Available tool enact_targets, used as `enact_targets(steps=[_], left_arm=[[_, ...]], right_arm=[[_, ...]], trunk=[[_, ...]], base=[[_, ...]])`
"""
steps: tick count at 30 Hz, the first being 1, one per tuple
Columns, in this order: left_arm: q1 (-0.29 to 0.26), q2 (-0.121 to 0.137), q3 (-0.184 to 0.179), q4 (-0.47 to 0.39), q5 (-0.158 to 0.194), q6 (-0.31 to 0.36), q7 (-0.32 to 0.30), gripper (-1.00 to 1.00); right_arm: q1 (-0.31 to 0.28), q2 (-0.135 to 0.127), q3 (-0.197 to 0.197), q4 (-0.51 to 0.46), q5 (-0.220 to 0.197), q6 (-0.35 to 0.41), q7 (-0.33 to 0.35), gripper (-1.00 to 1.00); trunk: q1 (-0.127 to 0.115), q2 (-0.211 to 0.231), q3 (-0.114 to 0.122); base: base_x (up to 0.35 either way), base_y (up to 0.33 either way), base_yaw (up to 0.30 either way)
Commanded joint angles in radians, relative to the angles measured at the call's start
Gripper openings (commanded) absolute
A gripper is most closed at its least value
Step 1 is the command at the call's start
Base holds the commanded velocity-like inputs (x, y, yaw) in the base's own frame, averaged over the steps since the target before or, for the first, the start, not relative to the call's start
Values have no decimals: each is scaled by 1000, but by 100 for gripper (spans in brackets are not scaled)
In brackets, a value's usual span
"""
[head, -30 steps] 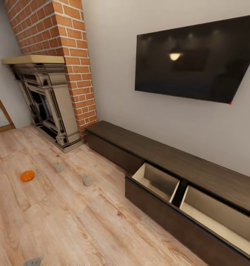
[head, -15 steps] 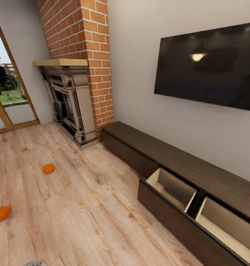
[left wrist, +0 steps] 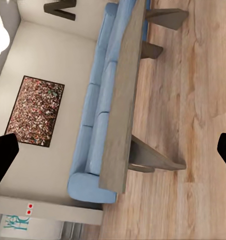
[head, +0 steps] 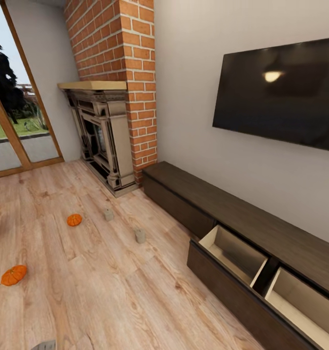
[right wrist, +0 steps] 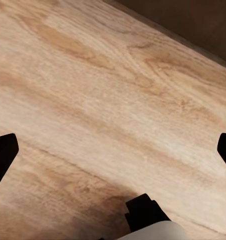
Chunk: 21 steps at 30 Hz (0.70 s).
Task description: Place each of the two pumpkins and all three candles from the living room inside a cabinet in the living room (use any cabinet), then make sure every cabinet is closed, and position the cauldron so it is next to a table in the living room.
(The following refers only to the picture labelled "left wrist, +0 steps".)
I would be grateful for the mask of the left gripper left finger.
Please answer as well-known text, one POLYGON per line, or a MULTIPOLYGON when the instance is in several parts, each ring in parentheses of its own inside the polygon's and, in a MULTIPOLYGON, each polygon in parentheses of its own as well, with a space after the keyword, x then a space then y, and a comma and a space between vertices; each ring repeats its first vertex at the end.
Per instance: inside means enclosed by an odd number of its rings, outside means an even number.
POLYGON ((19 143, 15 133, 0 136, 0 182, 19 153, 19 143))

